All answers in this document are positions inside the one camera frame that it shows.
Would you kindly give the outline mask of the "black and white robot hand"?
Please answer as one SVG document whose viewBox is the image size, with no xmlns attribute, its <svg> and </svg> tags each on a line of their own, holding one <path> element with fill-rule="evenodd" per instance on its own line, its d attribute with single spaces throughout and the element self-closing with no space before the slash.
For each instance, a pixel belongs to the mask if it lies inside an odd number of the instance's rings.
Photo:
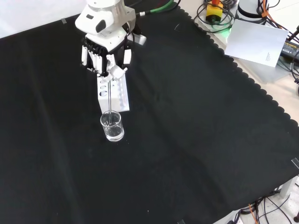
<svg viewBox="0 0 299 224">
<path fill-rule="evenodd" d="M 120 49 L 127 52 L 128 36 L 135 28 L 136 14 L 122 0 L 89 0 L 75 20 L 85 34 L 81 64 L 104 82 L 121 79 L 127 71 L 117 60 Z"/>
</svg>

